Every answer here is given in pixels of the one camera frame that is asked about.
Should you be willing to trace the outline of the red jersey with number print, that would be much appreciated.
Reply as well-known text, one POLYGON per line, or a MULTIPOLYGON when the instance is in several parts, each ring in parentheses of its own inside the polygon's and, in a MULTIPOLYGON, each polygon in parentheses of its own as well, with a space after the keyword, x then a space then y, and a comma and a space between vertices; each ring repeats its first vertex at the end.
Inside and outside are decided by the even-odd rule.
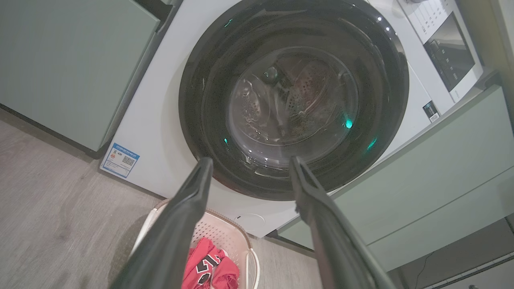
POLYGON ((201 238, 189 249, 181 289, 209 289, 213 270, 226 256, 209 238, 201 238))

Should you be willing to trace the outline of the small black white sticker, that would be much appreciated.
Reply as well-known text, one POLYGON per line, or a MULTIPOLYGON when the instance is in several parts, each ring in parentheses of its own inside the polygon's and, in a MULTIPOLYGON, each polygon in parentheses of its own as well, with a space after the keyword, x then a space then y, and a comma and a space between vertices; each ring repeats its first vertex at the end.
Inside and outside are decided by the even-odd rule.
POLYGON ((432 100, 423 106, 423 110, 431 123, 437 121, 441 116, 432 100))

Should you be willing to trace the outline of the blue white energy label sticker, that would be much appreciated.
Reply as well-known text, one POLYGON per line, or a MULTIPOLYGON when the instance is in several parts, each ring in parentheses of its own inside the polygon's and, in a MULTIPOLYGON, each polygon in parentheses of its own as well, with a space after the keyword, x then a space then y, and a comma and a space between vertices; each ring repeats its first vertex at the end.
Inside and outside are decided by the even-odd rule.
POLYGON ((139 157, 138 154, 113 143, 100 168, 126 179, 139 157))

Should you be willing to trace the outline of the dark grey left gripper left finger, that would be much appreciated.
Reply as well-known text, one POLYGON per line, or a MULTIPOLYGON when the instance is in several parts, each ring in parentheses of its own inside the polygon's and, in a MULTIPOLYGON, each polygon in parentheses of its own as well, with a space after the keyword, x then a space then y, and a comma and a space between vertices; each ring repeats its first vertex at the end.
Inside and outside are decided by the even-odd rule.
POLYGON ((181 289, 195 225, 206 210, 213 161, 198 161, 110 289, 181 289))

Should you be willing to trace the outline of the round drain filter cover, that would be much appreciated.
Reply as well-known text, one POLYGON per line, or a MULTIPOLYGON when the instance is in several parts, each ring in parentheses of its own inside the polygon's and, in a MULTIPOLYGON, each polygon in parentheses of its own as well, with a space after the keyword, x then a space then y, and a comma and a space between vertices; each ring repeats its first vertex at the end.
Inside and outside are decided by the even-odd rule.
POLYGON ((265 227, 265 219, 258 214, 241 214, 234 218, 234 222, 251 234, 259 232, 265 227))

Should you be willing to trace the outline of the white front-load washing machine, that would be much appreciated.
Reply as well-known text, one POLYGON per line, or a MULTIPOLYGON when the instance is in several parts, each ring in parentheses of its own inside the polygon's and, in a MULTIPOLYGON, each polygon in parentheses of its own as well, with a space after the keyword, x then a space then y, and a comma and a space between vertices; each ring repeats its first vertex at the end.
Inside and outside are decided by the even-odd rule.
MULTIPOLYGON (((202 159, 197 159, 189 149, 181 127, 179 90, 182 74, 193 48, 206 29, 240 1, 175 2, 177 7, 173 9, 171 20, 167 21, 165 35, 112 139, 111 146, 117 143, 140 156, 126 178, 128 182, 172 198, 198 160, 202 159)), ((432 100, 442 117, 457 103, 453 102, 398 0, 366 1, 383 15, 392 17, 390 24, 404 46, 409 70, 406 113, 393 141, 371 169, 430 126, 431 122, 423 110, 425 104, 432 100)), ((246 213, 262 216, 265 227, 253 233, 257 237, 273 232, 296 216, 294 200, 257 199, 231 190, 215 178, 207 206, 231 220, 246 213)))

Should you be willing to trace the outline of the pale green cabinet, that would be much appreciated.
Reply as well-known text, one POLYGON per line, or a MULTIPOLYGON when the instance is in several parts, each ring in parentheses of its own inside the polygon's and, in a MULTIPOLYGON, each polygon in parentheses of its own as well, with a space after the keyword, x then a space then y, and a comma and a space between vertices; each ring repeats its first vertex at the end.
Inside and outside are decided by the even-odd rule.
POLYGON ((514 132, 501 86, 468 94, 332 197, 386 271, 513 214, 514 132))
POLYGON ((0 106, 98 152, 159 24, 137 0, 0 0, 0 106))

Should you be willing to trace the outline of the washing machine round door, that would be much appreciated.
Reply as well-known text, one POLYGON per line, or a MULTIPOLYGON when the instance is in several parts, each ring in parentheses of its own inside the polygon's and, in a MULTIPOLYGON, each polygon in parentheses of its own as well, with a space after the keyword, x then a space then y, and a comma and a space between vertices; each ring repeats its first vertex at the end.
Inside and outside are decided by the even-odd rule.
POLYGON ((292 201, 298 156, 331 192, 396 136, 409 99, 391 16, 366 0, 242 0, 204 32, 179 90, 182 131, 214 178, 257 199, 292 201))

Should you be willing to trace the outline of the cream perforated laundry basket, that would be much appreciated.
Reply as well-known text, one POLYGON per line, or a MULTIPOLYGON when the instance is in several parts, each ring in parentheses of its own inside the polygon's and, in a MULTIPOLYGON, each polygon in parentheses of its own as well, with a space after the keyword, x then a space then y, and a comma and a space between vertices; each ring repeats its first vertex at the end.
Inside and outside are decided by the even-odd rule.
MULTIPOLYGON (((168 205, 169 201, 171 200, 166 199, 158 203, 150 211, 137 236, 130 257, 149 232, 152 225, 154 225, 158 216, 160 216, 168 205)), ((227 257, 237 265, 239 268, 239 289, 258 289, 261 275, 259 258, 248 234, 246 234, 239 225, 208 209, 195 225, 190 248, 196 247, 201 238, 209 238, 218 249, 225 250, 227 257)))

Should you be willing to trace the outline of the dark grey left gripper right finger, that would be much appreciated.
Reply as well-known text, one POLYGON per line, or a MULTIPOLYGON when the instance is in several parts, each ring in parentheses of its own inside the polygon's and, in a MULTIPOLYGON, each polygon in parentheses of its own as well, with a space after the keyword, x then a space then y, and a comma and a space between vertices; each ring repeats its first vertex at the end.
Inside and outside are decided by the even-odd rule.
POLYGON ((323 289, 396 289, 307 164, 293 156, 289 172, 296 210, 311 230, 323 289))

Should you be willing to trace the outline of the white washing machine control panel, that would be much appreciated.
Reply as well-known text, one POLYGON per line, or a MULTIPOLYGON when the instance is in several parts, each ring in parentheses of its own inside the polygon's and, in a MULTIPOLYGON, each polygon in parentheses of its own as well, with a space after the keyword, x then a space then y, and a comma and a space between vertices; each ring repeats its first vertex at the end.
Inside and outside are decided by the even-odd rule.
POLYGON ((398 0, 446 89, 457 103, 483 74, 455 0, 398 0))

